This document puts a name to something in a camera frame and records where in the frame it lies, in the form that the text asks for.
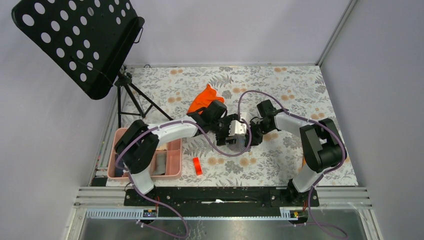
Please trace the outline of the orange underwear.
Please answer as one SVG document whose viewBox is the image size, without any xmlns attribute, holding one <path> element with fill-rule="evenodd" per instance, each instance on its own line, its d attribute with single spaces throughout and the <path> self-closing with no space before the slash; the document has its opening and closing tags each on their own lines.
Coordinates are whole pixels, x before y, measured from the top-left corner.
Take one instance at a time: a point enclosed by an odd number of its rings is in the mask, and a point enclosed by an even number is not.
<svg viewBox="0 0 424 240">
<path fill-rule="evenodd" d="M 201 113 L 213 101 L 219 101 L 223 104 L 225 103 L 225 99 L 221 96 L 218 96 L 217 90 L 214 89 L 210 84 L 207 84 L 206 88 L 193 100 L 190 107 L 188 108 L 187 114 L 194 112 Z"/>
</svg>

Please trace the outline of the grey striped underwear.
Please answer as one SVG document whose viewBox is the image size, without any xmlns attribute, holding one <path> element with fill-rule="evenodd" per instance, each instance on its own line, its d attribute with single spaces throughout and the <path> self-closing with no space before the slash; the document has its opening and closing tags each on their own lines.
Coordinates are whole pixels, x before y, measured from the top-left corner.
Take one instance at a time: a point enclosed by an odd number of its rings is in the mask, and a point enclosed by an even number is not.
<svg viewBox="0 0 424 240">
<path fill-rule="evenodd" d="M 242 138 L 231 138 L 226 140 L 226 146 L 235 153 L 249 152 L 250 147 L 246 147 L 248 142 L 244 137 Z"/>
</svg>

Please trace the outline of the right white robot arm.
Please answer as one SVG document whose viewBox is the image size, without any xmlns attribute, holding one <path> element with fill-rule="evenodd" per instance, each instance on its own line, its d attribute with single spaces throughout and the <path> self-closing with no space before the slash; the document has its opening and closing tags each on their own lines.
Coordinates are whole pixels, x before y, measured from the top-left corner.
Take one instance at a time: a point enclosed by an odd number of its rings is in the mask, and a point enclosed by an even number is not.
<svg viewBox="0 0 424 240">
<path fill-rule="evenodd" d="M 342 165 L 347 158 L 346 148 L 330 118 L 307 120 L 284 109 L 276 109 L 270 100 L 262 101 L 256 107 L 260 120 L 250 121 L 246 143 L 257 146 L 262 143 L 264 135 L 272 131 L 286 131 L 301 140 L 305 165 L 298 175 L 289 180 L 283 194 L 291 205 L 299 206 L 324 173 Z"/>
</svg>

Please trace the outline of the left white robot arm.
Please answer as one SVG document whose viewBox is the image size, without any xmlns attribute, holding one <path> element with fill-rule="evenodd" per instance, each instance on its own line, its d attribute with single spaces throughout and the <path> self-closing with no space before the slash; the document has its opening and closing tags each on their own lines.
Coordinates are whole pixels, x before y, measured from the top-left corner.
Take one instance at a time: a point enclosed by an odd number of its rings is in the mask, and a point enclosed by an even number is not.
<svg viewBox="0 0 424 240">
<path fill-rule="evenodd" d="M 162 124 L 148 125 L 142 120 L 133 122 L 114 146 L 115 166 L 126 171 L 136 192 L 136 199 L 144 206 L 155 200 L 155 187 L 150 174 L 150 164 L 157 147 L 169 142 L 214 133 L 217 150 L 228 142 L 229 137 L 247 137 L 250 144 L 251 129 L 241 114 L 228 114 L 227 107 L 214 100 L 207 107 L 189 112 L 182 119 Z"/>
</svg>

